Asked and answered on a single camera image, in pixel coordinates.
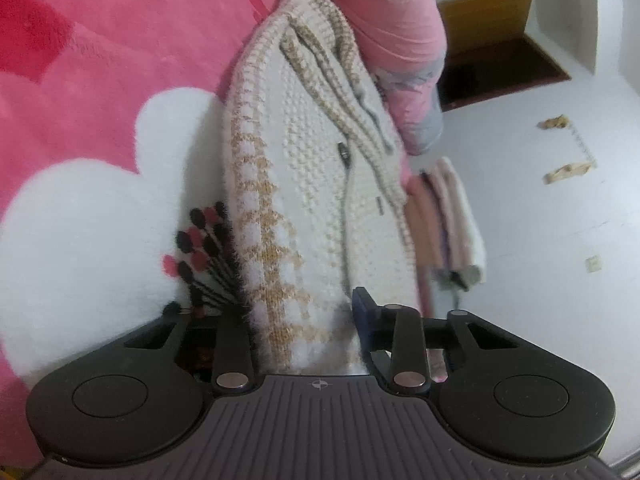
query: white knit sweater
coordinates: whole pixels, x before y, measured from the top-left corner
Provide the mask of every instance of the white knit sweater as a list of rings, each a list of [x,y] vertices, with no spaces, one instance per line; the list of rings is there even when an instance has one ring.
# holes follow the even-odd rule
[[[265,371],[363,373],[356,286],[417,306],[400,153],[337,7],[282,0],[236,67],[225,121],[229,215]]]

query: pink blanket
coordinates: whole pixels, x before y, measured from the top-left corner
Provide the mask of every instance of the pink blanket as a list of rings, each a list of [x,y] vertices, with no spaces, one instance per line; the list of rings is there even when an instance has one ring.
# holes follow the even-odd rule
[[[180,294],[176,229],[220,198],[234,60],[277,0],[0,0],[0,463],[48,370]]]

